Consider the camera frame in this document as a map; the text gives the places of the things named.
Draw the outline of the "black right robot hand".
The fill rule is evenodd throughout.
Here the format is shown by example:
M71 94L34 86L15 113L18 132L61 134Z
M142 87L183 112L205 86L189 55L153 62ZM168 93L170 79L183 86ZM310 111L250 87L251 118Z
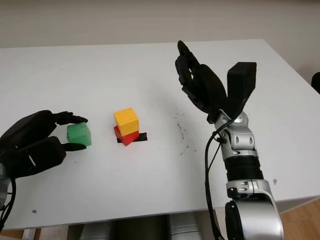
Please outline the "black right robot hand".
M177 43L179 56L175 60L182 91L191 102L207 114L209 124L214 124L227 101L225 88L218 76L205 64L200 64L186 44Z

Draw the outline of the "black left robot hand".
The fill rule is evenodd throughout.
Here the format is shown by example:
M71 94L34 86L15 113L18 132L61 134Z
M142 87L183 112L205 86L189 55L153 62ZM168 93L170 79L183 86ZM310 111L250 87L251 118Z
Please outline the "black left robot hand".
M13 147L25 147L50 136L57 125L87 123L84 117L63 111L52 113L50 110L41 110L12 125L1 137L2 150Z

